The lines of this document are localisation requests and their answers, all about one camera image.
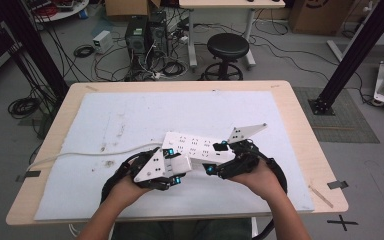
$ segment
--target logo on cardboard box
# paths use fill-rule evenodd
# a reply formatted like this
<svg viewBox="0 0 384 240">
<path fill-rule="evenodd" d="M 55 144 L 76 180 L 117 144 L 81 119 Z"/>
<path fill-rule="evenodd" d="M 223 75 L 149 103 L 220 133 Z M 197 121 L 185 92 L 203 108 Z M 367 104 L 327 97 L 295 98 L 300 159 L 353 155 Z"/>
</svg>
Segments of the logo on cardboard box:
<svg viewBox="0 0 384 240">
<path fill-rule="evenodd" d="M 321 8 L 324 5 L 326 5 L 327 2 L 329 2 L 329 0 L 308 0 L 307 4 L 305 6 L 308 8 L 313 8 L 313 9 L 314 8 Z"/>
</svg>

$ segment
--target black metal pole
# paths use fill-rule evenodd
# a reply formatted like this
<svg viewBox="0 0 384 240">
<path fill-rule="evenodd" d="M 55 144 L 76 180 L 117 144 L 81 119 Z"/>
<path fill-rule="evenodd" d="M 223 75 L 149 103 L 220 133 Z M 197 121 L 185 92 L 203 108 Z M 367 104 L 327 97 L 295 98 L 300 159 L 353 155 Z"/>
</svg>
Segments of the black metal pole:
<svg viewBox="0 0 384 240">
<path fill-rule="evenodd" d="M 0 11 L 14 37 L 23 45 L 61 105 L 68 85 L 34 29 L 20 0 L 0 0 Z"/>
<path fill-rule="evenodd" d="M 335 99 L 383 33 L 384 0 L 381 0 L 345 54 L 344 59 L 333 73 L 326 87 L 317 99 L 309 100 L 314 114 L 324 115 L 331 111 Z"/>
</svg>

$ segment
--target person's right arm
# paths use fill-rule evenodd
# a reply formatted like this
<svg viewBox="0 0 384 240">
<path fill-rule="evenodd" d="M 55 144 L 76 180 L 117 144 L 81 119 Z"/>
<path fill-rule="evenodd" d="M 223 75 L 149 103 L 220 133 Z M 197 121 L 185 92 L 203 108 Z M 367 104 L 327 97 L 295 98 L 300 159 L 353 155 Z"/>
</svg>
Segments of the person's right arm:
<svg viewBox="0 0 384 240">
<path fill-rule="evenodd" d="M 267 201 L 272 211 L 277 239 L 311 239 L 276 176 L 263 160 L 251 173 L 244 173 L 230 180 L 247 186 Z"/>
</svg>

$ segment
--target forearm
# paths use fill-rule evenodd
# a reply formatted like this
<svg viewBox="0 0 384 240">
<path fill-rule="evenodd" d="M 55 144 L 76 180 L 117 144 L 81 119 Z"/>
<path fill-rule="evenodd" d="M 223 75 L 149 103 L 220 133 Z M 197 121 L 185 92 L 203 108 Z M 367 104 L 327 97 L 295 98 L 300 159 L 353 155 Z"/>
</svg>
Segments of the forearm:
<svg viewBox="0 0 384 240">
<path fill-rule="evenodd" d="M 120 206 L 111 201 L 103 202 L 77 239 L 107 240 L 117 216 L 126 207 L 127 204 Z"/>
<path fill-rule="evenodd" d="M 272 211 L 277 239 L 311 239 L 301 218 L 285 193 L 276 194 L 267 203 Z"/>
</svg>

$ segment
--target black mat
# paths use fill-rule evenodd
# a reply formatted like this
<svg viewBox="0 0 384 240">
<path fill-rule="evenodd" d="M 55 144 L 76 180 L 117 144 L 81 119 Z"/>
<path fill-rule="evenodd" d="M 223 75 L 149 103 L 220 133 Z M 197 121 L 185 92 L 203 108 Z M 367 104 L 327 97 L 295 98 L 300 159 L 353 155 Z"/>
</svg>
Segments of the black mat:
<svg viewBox="0 0 384 240">
<path fill-rule="evenodd" d="M 351 96 L 343 90 L 332 108 L 335 116 L 314 115 L 308 99 L 316 99 L 321 88 L 293 88 L 302 109 L 320 142 L 379 143 Z"/>
</svg>

